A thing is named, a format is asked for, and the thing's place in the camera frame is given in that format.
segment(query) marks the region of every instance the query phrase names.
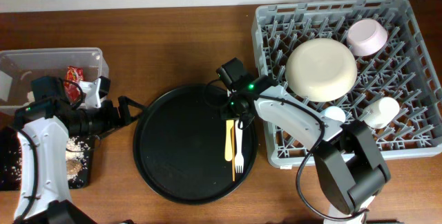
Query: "brown wood surface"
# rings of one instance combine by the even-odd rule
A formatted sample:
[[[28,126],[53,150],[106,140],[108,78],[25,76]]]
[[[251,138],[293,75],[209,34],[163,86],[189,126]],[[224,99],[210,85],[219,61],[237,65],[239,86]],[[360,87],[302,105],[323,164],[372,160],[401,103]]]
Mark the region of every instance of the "brown wood surface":
[[[442,75],[442,0],[412,5],[436,71]],[[255,71],[251,24],[256,6],[88,10],[0,14],[0,50],[99,47],[110,68],[109,98],[127,95],[148,104],[168,90],[212,80],[215,69],[239,57]],[[132,155],[136,124],[108,137],[96,151],[91,184],[71,190],[73,202],[98,223],[310,223],[318,220],[296,194],[296,170],[267,162],[260,148],[244,183],[201,206],[172,203],[138,174]],[[392,160],[392,180],[370,206],[370,220],[442,222],[442,156]],[[302,175],[305,196],[327,212],[314,167]],[[0,192],[0,222],[11,223],[19,192]]]

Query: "gray dish rack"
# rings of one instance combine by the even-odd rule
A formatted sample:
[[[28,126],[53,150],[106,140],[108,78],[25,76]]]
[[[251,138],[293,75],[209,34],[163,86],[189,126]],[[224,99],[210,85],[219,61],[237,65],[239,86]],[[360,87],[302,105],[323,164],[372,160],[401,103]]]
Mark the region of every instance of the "gray dish rack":
[[[361,19],[375,19],[388,40],[377,53],[355,57],[358,77],[346,95],[332,102],[310,102],[287,87],[284,71],[291,52],[304,41],[331,38],[346,44],[349,27]],[[408,0],[343,0],[260,6],[252,26],[255,63],[294,97],[322,111],[339,106],[347,123],[363,120],[363,109],[383,96],[401,105],[394,121],[372,130],[385,159],[435,156],[442,152],[442,89]],[[298,166],[307,154],[297,140],[270,122],[264,123],[267,156],[281,169]],[[353,155],[343,154],[348,160]],[[308,165],[314,165],[311,158]]]

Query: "plastic bin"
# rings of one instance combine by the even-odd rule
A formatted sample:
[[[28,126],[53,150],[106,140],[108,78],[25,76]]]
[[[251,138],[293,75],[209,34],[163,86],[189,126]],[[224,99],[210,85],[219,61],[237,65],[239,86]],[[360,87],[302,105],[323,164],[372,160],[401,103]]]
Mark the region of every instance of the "plastic bin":
[[[99,48],[44,48],[0,52],[0,112],[14,115],[28,102],[30,82],[44,75],[65,78],[67,68],[83,68],[84,80],[108,77],[109,67]]]
[[[355,57],[358,78],[352,90],[332,102],[310,102],[322,111],[339,106],[347,122],[363,120],[362,110],[383,96],[394,97],[401,110],[381,130],[372,130],[385,159],[434,156],[442,152],[442,90],[408,0],[343,0],[260,6],[252,26],[255,63],[287,87],[284,71],[291,52],[304,41],[332,38],[346,44],[349,27],[360,19],[375,19],[388,31],[386,45],[377,53]],[[267,155],[281,169],[298,166],[307,150],[281,128],[265,122]],[[343,154],[346,160],[352,154]],[[313,158],[307,163],[313,165]]]

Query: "red snack package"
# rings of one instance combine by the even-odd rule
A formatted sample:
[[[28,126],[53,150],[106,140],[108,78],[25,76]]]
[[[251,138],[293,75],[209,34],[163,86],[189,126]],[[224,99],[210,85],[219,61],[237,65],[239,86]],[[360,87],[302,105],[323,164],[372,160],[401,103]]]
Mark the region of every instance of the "red snack package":
[[[69,66],[68,72],[66,73],[66,80],[76,82],[77,84],[80,83],[80,81],[84,80],[83,69]],[[66,91],[66,95],[68,95],[71,102],[75,102],[80,96],[80,91],[78,88],[68,82],[64,82],[64,90]]]

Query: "white fork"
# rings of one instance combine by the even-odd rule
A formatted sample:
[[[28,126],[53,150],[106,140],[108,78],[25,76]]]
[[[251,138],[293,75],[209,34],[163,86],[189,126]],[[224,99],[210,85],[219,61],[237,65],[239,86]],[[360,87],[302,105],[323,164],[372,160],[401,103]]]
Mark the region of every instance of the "white fork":
[[[239,120],[235,120],[235,136],[236,136],[236,156],[235,156],[235,171],[242,173],[244,169],[244,157],[242,157],[242,130],[238,128]]]

